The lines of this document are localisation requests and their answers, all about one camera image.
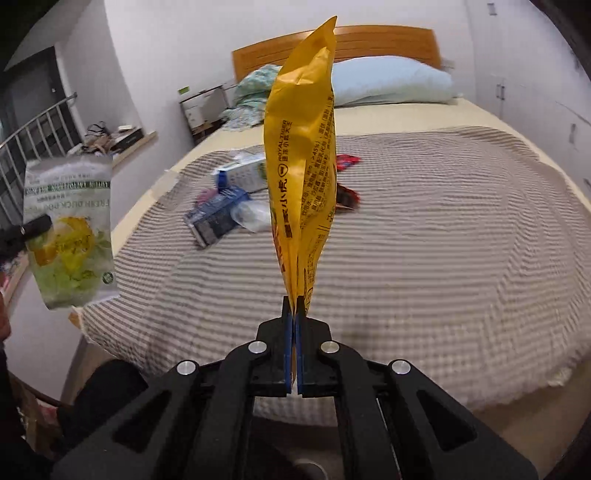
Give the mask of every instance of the black object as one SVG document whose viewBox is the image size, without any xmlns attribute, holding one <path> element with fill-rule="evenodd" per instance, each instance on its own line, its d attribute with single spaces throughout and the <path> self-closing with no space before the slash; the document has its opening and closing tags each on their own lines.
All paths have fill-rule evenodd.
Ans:
<svg viewBox="0 0 591 480">
<path fill-rule="evenodd" d="M 144 131 L 141 128 L 135 128 L 127 134 L 118 137 L 115 144 L 111 147 L 111 152 L 123 152 L 133 144 L 139 142 L 144 137 Z"/>
<path fill-rule="evenodd" d="M 291 391 L 293 322 L 260 325 L 221 361 L 183 361 L 78 445 L 53 480 L 243 478 L 254 398 Z M 532 464 L 409 362 L 364 360 L 295 321 L 298 389 L 334 397 L 347 479 L 533 480 Z"/>
<path fill-rule="evenodd" d="M 51 228 L 51 217 L 43 214 L 24 225 L 13 225 L 0 230 L 0 262 L 15 258 L 25 248 L 25 242 L 42 235 Z"/>
</svg>

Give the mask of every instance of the green and white package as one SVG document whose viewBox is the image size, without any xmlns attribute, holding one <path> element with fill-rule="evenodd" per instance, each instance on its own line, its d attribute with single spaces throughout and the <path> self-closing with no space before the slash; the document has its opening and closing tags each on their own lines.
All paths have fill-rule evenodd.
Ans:
<svg viewBox="0 0 591 480">
<path fill-rule="evenodd" d="M 23 221 L 46 213 L 53 223 L 27 244 L 49 309 L 119 295 L 111 250 L 111 162 L 85 155 L 27 163 Z"/>
</svg>

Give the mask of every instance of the metal railing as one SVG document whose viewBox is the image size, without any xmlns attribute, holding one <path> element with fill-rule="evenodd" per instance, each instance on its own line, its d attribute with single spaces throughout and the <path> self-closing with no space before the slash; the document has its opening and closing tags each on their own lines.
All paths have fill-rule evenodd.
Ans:
<svg viewBox="0 0 591 480">
<path fill-rule="evenodd" d="M 27 160 L 66 156 L 78 138 L 72 123 L 68 126 L 62 109 L 68 109 L 77 93 L 57 102 L 29 120 L 0 143 L 0 228 L 22 221 L 25 167 Z"/>
</svg>

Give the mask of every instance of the plastic bag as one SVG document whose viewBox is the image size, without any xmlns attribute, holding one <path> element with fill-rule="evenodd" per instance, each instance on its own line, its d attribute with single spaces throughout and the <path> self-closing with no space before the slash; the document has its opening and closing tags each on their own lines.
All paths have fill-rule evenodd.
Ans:
<svg viewBox="0 0 591 480">
<path fill-rule="evenodd" d="M 23 221 L 47 213 L 53 223 L 27 243 L 49 309 L 119 294 L 111 250 L 111 162 L 87 155 L 27 163 Z"/>
<path fill-rule="evenodd" d="M 335 215 L 336 142 L 330 77 L 336 17 L 300 43 L 267 102 L 264 140 L 273 240 L 292 312 L 310 306 L 316 265 Z"/>
</svg>

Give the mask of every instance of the gray striped blanket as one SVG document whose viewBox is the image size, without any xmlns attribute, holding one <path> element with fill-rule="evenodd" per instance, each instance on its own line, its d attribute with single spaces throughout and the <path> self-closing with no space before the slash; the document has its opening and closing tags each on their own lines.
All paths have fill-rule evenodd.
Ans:
<svg viewBox="0 0 591 480">
<path fill-rule="evenodd" d="M 409 359 L 469 407 L 535 390 L 588 353 L 590 216 L 525 144 L 467 127 L 339 137 L 337 150 L 362 161 L 339 173 L 361 208 L 335 217 L 309 312 L 333 338 L 374 361 Z M 149 374 L 223 358 L 280 314 L 270 232 L 237 228 L 199 250 L 182 220 L 229 160 L 183 171 L 116 257 L 121 297 L 84 310 L 90 340 Z M 255 411 L 335 421 L 330 399 L 295 394 Z"/>
</svg>

